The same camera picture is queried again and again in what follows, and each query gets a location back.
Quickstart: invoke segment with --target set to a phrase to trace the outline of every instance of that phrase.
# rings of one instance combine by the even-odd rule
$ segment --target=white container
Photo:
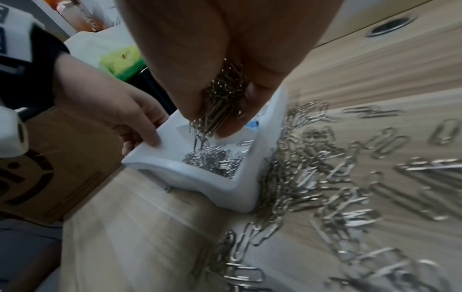
[[[263,160],[276,148],[287,98],[286,89],[276,91],[257,116],[258,130],[244,127],[228,138],[209,140],[211,146],[224,145],[231,153],[249,149],[233,178],[182,163],[185,155],[193,150],[194,135],[189,133],[189,121],[179,111],[157,129],[162,140],[159,148],[142,143],[122,163],[134,169],[149,170],[172,187],[202,192],[219,207],[250,212],[257,203]],[[248,140],[254,141],[250,148],[237,146],[238,142]]]

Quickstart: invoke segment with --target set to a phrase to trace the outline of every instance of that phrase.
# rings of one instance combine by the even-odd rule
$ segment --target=hand
[[[168,114],[154,97],[68,54],[59,56],[54,73],[56,106],[114,130],[123,155],[142,141],[160,143],[156,128]]]
[[[342,0],[117,0],[149,70],[181,114],[197,118],[201,90],[225,57],[249,81],[243,119],[230,117],[217,134],[241,129],[324,33]]]

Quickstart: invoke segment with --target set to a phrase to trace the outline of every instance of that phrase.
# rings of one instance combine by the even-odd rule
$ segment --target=yellow object
[[[127,81],[146,66],[136,46],[126,47],[100,59],[99,68],[108,71],[116,78]]]

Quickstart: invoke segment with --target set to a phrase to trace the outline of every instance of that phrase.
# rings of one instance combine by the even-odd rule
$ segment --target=wooden table
[[[460,1],[436,2],[442,6],[433,3],[432,7],[436,7],[434,9],[438,13],[442,13],[441,7],[445,7],[448,15],[454,5],[461,6]],[[452,18],[447,17],[446,20],[447,29],[460,28]],[[404,82],[391,91],[385,90],[389,80],[380,78],[384,75],[367,79],[367,74],[362,73],[363,81],[357,83],[355,90],[361,92],[361,86],[376,90],[377,94],[373,94],[376,98],[372,99],[374,104],[403,109],[406,111],[404,115],[364,120],[355,115],[340,114],[340,109],[331,111],[343,118],[341,123],[331,124],[339,145],[343,147],[352,140],[366,141],[385,127],[397,127],[400,134],[411,137],[409,144],[383,160],[371,159],[368,151],[362,151],[359,166],[352,174],[356,182],[361,183],[370,171],[380,170],[385,174],[386,184],[414,194],[421,185],[391,170],[393,165],[414,156],[462,158],[462,136],[445,147],[426,143],[441,120],[462,118],[462,89],[455,85],[462,84],[462,70],[455,70],[460,69],[457,66],[462,63],[462,58],[452,46],[441,44],[442,41],[454,44],[461,40],[461,36],[458,30],[451,39],[435,40],[442,48],[439,51],[440,63],[435,61],[440,66],[431,66],[425,71],[428,79],[422,77],[424,81],[420,87],[416,86],[415,79],[406,78],[415,74],[412,70],[415,58],[406,63],[405,59],[396,56],[382,64],[384,72],[390,70],[386,65],[391,65],[393,60],[402,66],[400,74],[404,76]],[[402,43],[410,46],[406,40]],[[428,56],[435,54],[431,50],[423,51],[422,54]],[[450,52],[454,53],[453,62],[446,63],[446,53]],[[383,51],[377,49],[377,53],[380,56]],[[340,60],[337,73],[346,72],[348,69],[342,64],[354,60],[357,58]],[[325,67],[318,64],[317,71],[309,72],[307,69],[306,74],[296,70],[287,82],[294,93],[293,101],[307,100],[309,95],[306,93],[311,88],[306,84],[311,82],[312,74],[320,73],[321,76],[323,70],[331,70],[333,66],[331,63]],[[445,73],[440,78],[437,72]],[[365,102],[348,94],[342,99],[341,91],[334,89],[319,90],[319,94],[326,92],[326,97],[331,97],[337,107]],[[344,90],[349,94],[356,92]],[[316,128],[324,125],[313,124]],[[398,247],[415,259],[425,258],[440,263],[449,272],[454,291],[462,291],[462,221],[454,218],[443,222],[426,221],[377,196],[372,197],[368,206],[385,216],[385,220],[372,229],[384,245]],[[122,167],[65,219],[60,291],[189,291],[186,277],[201,246],[218,241],[229,229],[240,232],[251,219],[250,215],[219,209],[198,193],[178,189],[167,192],[155,180]],[[308,212],[288,213],[284,220],[284,227],[270,240],[260,247],[250,247],[245,263],[262,268],[267,274],[266,286],[274,291],[326,291],[324,280],[328,276],[339,276],[338,259],[308,222]],[[216,292],[220,289],[215,282],[203,281],[196,291]]]

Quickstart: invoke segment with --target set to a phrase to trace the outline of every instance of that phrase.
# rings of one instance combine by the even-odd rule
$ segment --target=cardboard box
[[[0,159],[0,211],[52,223],[121,165],[122,143],[105,128],[54,108],[26,126],[29,152]]]

